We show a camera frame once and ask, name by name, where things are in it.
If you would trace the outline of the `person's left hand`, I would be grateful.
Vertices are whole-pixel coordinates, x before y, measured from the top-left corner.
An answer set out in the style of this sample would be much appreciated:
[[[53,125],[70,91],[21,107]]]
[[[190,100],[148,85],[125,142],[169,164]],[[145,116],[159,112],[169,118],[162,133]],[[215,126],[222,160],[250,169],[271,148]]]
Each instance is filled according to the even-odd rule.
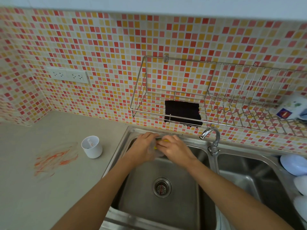
[[[129,150],[124,154],[123,159],[132,164],[133,167],[154,160],[155,156],[148,153],[149,145],[142,143],[142,134],[139,135]]]

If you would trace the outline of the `person's right hand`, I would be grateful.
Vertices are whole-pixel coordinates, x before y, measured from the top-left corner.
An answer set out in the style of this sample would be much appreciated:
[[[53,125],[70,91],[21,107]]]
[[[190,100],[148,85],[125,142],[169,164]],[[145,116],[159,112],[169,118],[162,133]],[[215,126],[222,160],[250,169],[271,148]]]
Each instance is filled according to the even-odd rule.
[[[163,154],[173,163],[187,169],[193,162],[197,160],[189,147],[181,140],[180,149],[175,152],[163,152]]]

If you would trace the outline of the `yellow green sponge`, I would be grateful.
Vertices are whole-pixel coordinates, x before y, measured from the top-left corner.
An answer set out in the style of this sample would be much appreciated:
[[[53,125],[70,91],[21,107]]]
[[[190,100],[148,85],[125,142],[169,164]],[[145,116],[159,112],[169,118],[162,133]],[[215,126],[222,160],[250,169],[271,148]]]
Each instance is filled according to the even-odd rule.
[[[157,145],[160,145],[158,142],[170,142],[168,139],[156,138],[154,141],[154,150],[158,150]]]

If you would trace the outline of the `clear drinking glass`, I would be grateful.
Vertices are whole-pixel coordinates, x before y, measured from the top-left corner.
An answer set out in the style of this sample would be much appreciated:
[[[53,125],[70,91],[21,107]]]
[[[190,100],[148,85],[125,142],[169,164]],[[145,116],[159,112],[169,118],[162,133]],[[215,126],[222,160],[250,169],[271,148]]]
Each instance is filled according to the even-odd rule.
[[[163,157],[165,156],[163,152],[158,150],[157,148],[157,142],[162,140],[162,138],[155,138],[154,140],[151,141],[149,147],[148,147],[148,153],[154,155],[155,157]]]

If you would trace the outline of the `person's right forearm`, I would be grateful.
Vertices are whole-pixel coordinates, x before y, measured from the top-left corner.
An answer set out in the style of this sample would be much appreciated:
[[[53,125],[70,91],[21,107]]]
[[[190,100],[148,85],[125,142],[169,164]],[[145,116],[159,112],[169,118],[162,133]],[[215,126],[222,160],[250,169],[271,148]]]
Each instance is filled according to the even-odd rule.
[[[199,160],[189,160],[185,168],[237,230],[294,230],[271,209]]]

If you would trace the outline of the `person's left forearm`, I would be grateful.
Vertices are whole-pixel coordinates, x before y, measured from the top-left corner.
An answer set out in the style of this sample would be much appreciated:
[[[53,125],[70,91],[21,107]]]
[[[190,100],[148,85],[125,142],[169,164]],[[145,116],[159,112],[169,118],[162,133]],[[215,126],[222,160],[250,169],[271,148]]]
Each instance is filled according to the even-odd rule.
[[[128,174],[145,160],[124,156],[50,230],[99,230]]]

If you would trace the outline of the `black cloth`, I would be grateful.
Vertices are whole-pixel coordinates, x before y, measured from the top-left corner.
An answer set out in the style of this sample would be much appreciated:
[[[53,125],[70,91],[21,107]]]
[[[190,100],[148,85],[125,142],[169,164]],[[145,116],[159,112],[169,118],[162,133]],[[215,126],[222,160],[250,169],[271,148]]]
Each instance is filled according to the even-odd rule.
[[[185,101],[166,100],[165,101],[164,122],[169,120],[183,123],[186,126],[202,126],[201,116],[199,114],[199,104]]]

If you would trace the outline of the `steel drain strainer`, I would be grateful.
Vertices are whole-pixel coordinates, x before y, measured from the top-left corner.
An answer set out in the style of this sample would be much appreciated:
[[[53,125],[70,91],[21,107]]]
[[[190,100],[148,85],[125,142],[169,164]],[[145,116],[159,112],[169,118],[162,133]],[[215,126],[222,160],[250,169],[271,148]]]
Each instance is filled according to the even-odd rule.
[[[172,191],[171,182],[167,178],[159,177],[154,180],[152,184],[152,190],[155,196],[159,198],[166,198],[171,194]]]

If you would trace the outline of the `chrome faucet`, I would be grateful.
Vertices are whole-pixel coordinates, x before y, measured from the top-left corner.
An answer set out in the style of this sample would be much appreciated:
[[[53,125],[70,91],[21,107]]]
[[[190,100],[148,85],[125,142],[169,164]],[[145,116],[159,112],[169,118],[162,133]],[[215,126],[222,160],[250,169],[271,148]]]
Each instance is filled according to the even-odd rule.
[[[217,127],[208,128],[207,130],[203,131],[203,133],[199,136],[199,138],[201,140],[204,140],[205,137],[211,132],[215,132],[216,139],[212,142],[212,145],[210,147],[208,147],[208,150],[209,150],[211,155],[215,155],[220,151],[218,149],[218,143],[220,141],[220,131],[218,130],[218,128]]]

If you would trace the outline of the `white plastic cup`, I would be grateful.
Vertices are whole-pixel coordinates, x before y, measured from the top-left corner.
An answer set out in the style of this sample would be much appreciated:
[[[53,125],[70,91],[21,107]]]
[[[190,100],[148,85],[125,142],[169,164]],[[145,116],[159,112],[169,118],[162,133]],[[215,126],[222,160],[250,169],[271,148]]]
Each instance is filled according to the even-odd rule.
[[[99,142],[99,138],[94,135],[86,137],[82,141],[81,147],[83,148],[87,157],[91,159],[98,158],[103,152],[103,148],[101,143]]]

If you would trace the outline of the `stainless steel double sink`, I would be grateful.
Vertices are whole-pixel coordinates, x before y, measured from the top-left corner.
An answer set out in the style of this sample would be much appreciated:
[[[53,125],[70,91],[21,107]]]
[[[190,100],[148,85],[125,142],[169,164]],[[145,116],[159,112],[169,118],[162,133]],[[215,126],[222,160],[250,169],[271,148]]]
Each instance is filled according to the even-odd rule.
[[[296,230],[307,230],[293,206],[300,195],[294,176],[280,164],[284,153],[219,143],[211,155],[211,139],[178,135],[200,162],[242,188],[277,213]],[[166,198],[155,196],[154,180],[171,182]],[[235,230],[214,202],[184,169],[165,156],[133,169],[122,183],[100,230]]]

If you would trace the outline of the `light blue bowl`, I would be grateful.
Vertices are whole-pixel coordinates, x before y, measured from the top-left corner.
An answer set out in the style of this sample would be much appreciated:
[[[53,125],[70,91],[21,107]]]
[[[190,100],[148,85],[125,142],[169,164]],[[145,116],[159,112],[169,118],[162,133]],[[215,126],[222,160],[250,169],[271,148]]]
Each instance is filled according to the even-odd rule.
[[[307,175],[307,159],[300,155],[282,155],[280,163],[285,170],[294,176]]]

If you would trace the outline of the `white dish soap pouch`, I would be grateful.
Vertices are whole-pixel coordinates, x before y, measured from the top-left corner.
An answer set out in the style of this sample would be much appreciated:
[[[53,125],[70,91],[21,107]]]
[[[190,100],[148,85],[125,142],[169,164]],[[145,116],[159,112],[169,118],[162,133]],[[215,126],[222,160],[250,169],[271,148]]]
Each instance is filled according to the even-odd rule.
[[[275,115],[284,120],[307,121],[307,97],[298,94],[290,95],[278,106]]]

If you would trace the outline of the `white bowl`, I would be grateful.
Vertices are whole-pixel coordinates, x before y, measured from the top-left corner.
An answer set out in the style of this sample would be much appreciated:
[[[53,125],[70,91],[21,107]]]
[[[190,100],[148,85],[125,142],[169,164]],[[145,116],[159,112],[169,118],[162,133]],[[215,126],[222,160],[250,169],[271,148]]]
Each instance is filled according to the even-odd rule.
[[[302,195],[307,196],[307,175],[295,177],[294,185]]]

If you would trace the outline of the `white wall power socket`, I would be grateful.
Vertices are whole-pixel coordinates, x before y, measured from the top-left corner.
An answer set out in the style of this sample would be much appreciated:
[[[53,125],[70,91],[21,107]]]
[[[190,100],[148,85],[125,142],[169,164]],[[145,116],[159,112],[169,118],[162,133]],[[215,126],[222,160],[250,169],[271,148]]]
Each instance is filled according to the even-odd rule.
[[[54,80],[72,81],[89,84],[87,73],[84,70],[78,69],[63,69],[57,67],[47,67],[49,75]]]

